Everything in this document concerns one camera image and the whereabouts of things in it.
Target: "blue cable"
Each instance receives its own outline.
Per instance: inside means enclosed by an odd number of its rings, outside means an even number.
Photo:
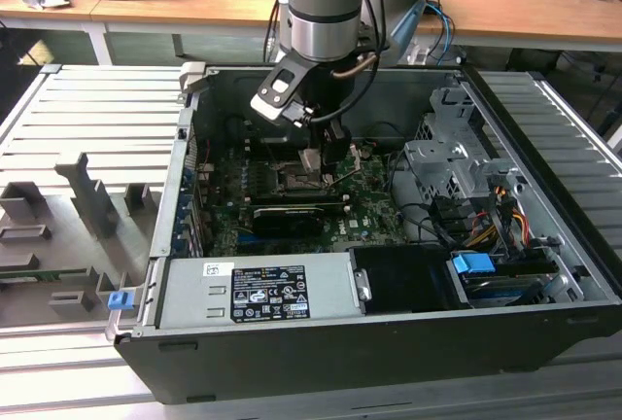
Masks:
[[[426,4],[426,5],[430,7],[432,10],[434,10],[436,14],[438,15],[438,17],[443,20],[443,26],[445,27],[445,46],[443,48],[443,54],[441,55],[440,59],[436,63],[436,65],[438,66],[440,65],[440,62],[442,61],[442,57],[445,56],[445,54],[447,53],[447,50],[449,49],[449,43],[451,42],[451,28],[449,26],[449,21],[447,20],[447,16],[445,14],[443,14],[434,5],[430,5],[430,4]]]

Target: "robotic arm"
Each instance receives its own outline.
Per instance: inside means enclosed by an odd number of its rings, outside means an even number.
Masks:
[[[371,86],[381,58],[383,64],[395,63],[405,52],[425,2],[288,2],[280,33],[282,43],[291,48],[260,85],[251,106],[273,123],[307,127],[309,146],[300,152],[306,170],[331,172],[345,158],[351,141],[341,116]],[[354,78],[369,66],[367,83],[353,95]]]

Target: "blue tab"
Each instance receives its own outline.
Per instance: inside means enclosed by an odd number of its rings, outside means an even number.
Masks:
[[[108,297],[109,310],[131,310],[134,308],[134,292],[116,291]]]
[[[459,274],[463,272],[495,272],[497,270],[486,253],[461,253],[452,262]]]

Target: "warning label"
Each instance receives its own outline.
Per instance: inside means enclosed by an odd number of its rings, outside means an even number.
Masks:
[[[311,316],[304,266],[233,269],[231,289],[235,323]]]

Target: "motherboard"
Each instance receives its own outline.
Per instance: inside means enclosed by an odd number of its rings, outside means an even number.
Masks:
[[[386,156],[351,147],[331,175],[314,176],[295,153],[266,145],[210,159],[201,185],[207,256],[343,252],[406,242],[387,193]]]

